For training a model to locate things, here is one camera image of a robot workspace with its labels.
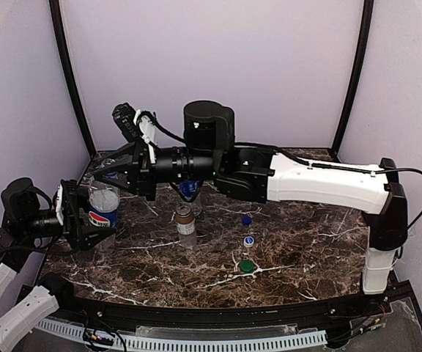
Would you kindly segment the Pepsi label bottle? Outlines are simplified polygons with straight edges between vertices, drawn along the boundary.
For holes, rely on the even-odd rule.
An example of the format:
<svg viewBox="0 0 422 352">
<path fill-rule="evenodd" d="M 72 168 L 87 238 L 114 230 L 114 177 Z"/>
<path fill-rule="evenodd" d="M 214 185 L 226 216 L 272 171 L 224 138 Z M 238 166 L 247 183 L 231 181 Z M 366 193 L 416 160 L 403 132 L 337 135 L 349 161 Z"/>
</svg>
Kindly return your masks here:
<svg viewBox="0 0 422 352">
<path fill-rule="evenodd" d="M 88 190 L 89 223 L 96 227 L 116 227 L 120 203 L 119 189 L 96 181 L 91 176 Z"/>
</svg>

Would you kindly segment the blue label water bottle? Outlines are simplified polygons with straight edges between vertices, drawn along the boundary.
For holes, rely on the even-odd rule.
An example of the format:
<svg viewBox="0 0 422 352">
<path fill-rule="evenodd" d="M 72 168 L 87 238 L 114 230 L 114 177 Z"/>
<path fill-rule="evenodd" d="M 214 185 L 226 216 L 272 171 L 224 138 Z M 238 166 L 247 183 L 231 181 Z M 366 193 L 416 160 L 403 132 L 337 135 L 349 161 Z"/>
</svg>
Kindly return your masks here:
<svg viewBox="0 0 422 352">
<path fill-rule="evenodd" d="M 201 203 L 201 181 L 187 180 L 179 184 L 179 192 L 184 204 L 190 205 L 194 216 L 200 216 L 202 212 Z"/>
</svg>

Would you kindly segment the green cap coffee bottle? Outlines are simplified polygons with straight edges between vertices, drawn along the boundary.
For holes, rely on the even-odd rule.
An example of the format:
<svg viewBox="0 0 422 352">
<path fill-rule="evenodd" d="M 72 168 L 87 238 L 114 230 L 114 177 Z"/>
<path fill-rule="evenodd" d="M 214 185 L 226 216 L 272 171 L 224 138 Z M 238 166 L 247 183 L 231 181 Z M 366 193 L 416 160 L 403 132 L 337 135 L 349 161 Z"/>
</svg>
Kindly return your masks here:
<svg viewBox="0 0 422 352">
<path fill-rule="evenodd" d="M 197 231 L 192 207 L 188 203 L 178 205 L 175 210 L 174 219 L 180 245 L 186 249 L 195 249 L 197 246 Z"/>
</svg>

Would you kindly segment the dark blue bottle cap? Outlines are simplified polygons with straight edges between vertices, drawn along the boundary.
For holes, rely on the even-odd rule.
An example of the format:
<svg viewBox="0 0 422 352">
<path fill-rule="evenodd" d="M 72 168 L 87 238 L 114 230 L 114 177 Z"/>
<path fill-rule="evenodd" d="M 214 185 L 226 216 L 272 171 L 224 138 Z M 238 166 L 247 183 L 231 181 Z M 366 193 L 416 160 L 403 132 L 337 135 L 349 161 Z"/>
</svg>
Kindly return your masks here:
<svg viewBox="0 0 422 352">
<path fill-rule="evenodd" d="M 243 216 L 242 222 L 244 225 L 250 225 L 252 223 L 252 218 L 250 216 Z"/>
</svg>

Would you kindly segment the green bottle cap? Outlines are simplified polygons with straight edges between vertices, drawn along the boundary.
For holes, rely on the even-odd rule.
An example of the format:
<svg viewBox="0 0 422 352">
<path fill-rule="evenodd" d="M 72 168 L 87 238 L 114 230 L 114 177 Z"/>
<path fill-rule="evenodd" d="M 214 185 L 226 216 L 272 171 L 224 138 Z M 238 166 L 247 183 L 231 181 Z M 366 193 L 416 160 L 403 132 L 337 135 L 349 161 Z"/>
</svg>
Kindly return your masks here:
<svg viewBox="0 0 422 352">
<path fill-rule="evenodd" d="M 242 260 L 239 264 L 240 270 L 245 274 L 253 273 L 255 265 L 252 260 Z"/>
</svg>

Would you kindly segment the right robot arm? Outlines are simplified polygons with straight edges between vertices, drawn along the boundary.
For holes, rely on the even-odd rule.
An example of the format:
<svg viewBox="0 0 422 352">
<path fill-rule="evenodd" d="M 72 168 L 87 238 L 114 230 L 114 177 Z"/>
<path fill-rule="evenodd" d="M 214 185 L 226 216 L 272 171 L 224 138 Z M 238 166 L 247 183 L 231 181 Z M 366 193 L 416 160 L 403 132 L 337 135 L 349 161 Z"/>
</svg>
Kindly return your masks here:
<svg viewBox="0 0 422 352">
<path fill-rule="evenodd" d="M 112 165 L 95 172 L 130 194 L 155 198 L 160 183 L 210 181 L 229 198 L 246 202 L 301 201 L 337 205 L 363 213 L 369 229 L 362 290 L 383 293 L 397 250 L 407 239 L 408 210 L 399 171 L 393 160 L 349 165 L 294 156 L 280 147 L 235 139 L 234 111 L 210 100 L 188 103 L 179 147 L 161 148 L 156 115 L 127 103 L 113 111 L 126 139 Z"/>
</svg>

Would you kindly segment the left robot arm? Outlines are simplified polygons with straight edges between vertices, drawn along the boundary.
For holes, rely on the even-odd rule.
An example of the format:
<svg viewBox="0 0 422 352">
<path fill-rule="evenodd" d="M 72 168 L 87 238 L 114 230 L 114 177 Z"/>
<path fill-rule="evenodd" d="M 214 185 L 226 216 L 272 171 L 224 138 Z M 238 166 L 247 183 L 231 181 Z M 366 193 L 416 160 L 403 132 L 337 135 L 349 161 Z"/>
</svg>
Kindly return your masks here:
<svg viewBox="0 0 422 352">
<path fill-rule="evenodd" d="M 113 227 L 84 224 L 79 211 L 88 207 L 87 193 L 75 181 L 63 180 L 56 195 L 49 197 L 31 178 L 18 178 L 2 191 L 1 200 L 0 300 L 31 254 L 69 257 L 92 249 L 116 232 Z M 11 351 L 55 312 L 92 321 L 76 302 L 73 284 L 49 272 L 0 317 L 0 351 Z"/>
</svg>

